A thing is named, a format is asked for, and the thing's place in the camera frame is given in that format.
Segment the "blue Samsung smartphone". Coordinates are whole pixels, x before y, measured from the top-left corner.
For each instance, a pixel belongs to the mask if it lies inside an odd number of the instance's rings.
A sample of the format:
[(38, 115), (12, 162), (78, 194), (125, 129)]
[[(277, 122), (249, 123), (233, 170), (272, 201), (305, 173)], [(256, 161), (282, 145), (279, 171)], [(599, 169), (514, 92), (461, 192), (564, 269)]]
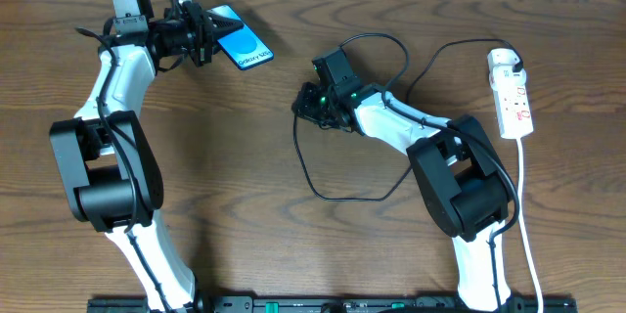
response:
[(274, 53), (229, 5), (214, 7), (209, 12), (243, 24), (242, 29), (217, 40), (220, 48), (239, 70), (258, 67), (274, 59)]

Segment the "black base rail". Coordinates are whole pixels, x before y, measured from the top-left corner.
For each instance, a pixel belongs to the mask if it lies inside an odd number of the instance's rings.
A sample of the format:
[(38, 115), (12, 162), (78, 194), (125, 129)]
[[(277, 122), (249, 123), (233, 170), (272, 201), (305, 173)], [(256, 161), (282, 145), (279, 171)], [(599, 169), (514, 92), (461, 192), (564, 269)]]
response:
[[(146, 298), (93, 298), (86, 305), (88, 313), (165, 312), (149, 308)], [(373, 313), (373, 312), (479, 312), (469, 309), (461, 299), (452, 295), (422, 295), (411, 298), (280, 298), (250, 296), (215, 297), (206, 305), (198, 303), (189, 308), (170, 312), (210, 313)], [(501, 310), (493, 312), (538, 312), (534, 298), (512, 296)], [(543, 312), (575, 313), (578, 304), (573, 298), (544, 298)]]

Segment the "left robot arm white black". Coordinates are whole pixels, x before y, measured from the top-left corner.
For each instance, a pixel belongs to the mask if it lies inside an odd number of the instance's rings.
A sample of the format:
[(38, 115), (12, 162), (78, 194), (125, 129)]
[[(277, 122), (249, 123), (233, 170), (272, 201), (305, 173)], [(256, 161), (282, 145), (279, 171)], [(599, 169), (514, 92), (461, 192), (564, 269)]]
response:
[(49, 138), (72, 215), (121, 250), (146, 295), (92, 298), (87, 309), (211, 312), (213, 302), (164, 224), (162, 175), (139, 116), (149, 87), (166, 71), (162, 59), (207, 65), (245, 24), (227, 6), (206, 10), (194, 0), (168, 0), (160, 19), (151, 0), (112, 1), (114, 15), (102, 31), (77, 29), (98, 41), (101, 68), (84, 106), (53, 123)]

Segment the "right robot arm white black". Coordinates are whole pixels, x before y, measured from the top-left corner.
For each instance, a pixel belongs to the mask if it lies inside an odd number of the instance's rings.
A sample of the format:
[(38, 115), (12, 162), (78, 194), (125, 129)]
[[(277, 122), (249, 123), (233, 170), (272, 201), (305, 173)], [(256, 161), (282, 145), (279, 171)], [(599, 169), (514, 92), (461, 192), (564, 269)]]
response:
[(340, 46), (312, 65), (319, 80), (303, 84), (294, 118), (380, 140), (406, 156), (426, 210), (453, 241), (459, 299), (471, 311), (504, 308), (512, 292), (502, 237), (516, 224), (520, 201), (481, 124), (420, 112), (386, 87), (364, 84)]

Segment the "white power strip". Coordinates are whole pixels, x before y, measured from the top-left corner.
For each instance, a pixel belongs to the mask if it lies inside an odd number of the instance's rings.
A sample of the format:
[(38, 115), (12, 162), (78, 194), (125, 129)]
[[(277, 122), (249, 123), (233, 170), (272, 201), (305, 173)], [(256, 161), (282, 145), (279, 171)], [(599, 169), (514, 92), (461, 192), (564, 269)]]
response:
[(526, 90), (526, 72), (513, 72), (510, 66), (494, 67), (489, 75), (493, 90), (500, 136), (515, 140), (534, 131)]

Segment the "white USB wall charger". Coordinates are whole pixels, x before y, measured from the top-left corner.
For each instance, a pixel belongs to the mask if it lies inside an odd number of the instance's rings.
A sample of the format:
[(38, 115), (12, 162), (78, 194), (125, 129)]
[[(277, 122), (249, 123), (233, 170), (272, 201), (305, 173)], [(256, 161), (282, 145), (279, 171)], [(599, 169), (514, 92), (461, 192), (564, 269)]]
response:
[(510, 74), (523, 71), (523, 60), (514, 49), (496, 48), (487, 55), (489, 71), (496, 73), (507, 70)]

